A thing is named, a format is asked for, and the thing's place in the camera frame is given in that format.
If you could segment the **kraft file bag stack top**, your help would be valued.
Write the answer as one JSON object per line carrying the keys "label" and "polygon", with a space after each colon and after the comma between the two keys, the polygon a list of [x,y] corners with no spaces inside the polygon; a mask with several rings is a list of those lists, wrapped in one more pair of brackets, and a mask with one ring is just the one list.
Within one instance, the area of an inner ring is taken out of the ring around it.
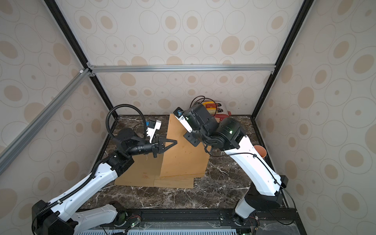
{"label": "kraft file bag stack top", "polygon": [[155,176],[154,187],[192,189],[194,187],[194,178],[188,175],[161,177]]}

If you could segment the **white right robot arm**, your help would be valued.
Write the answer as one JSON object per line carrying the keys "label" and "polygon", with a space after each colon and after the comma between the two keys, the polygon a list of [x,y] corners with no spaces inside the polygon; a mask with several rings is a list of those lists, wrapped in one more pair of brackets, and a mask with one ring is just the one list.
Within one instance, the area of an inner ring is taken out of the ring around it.
{"label": "white right robot arm", "polygon": [[254,211],[273,210],[282,205],[287,177],[277,174],[265,162],[237,120],[227,117],[217,122],[202,104],[186,111],[177,108],[174,115],[185,127],[184,137],[193,146],[217,148],[234,159],[250,178],[248,192],[235,207],[238,218],[247,219]]}

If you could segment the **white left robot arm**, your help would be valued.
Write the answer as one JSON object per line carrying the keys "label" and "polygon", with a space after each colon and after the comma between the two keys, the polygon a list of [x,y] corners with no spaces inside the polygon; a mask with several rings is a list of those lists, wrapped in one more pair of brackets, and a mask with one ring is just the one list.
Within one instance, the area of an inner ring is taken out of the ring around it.
{"label": "white left robot arm", "polygon": [[76,235],[102,224],[126,223],[127,212],[118,203],[78,212],[78,209],[108,183],[124,174],[134,163],[133,156],[157,157],[177,144],[176,140],[157,136],[154,143],[139,137],[131,128],[122,129],[113,138],[114,152],[95,164],[92,171],[72,188],[49,202],[32,206],[31,230],[35,235]]}

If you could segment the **kraft file bag stack bottom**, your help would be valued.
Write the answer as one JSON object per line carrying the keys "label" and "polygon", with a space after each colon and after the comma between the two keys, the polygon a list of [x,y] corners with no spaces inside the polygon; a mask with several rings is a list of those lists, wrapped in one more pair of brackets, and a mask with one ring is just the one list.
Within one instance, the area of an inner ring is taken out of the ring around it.
{"label": "kraft file bag stack bottom", "polygon": [[170,114],[167,138],[176,140],[177,145],[167,150],[163,155],[160,177],[177,180],[201,178],[205,176],[209,155],[202,145],[194,147],[184,137],[187,130],[174,114]]}

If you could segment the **kraft file bag stack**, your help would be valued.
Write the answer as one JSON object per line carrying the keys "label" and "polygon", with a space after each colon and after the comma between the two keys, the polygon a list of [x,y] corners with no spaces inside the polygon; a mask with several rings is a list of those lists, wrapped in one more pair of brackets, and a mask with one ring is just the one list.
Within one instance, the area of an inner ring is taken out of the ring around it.
{"label": "kraft file bag stack", "polygon": [[167,138],[176,140],[177,145],[167,150],[163,155],[160,177],[177,180],[201,178],[205,176],[209,155],[202,145],[194,147],[184,137],[187,130],[174,114],[170,114]]}
{"label": "kraft file bag stack", "polygon": [[192,189],[194,187],[194,178],[188,175],[161,177],[155,176],[154,187]]}

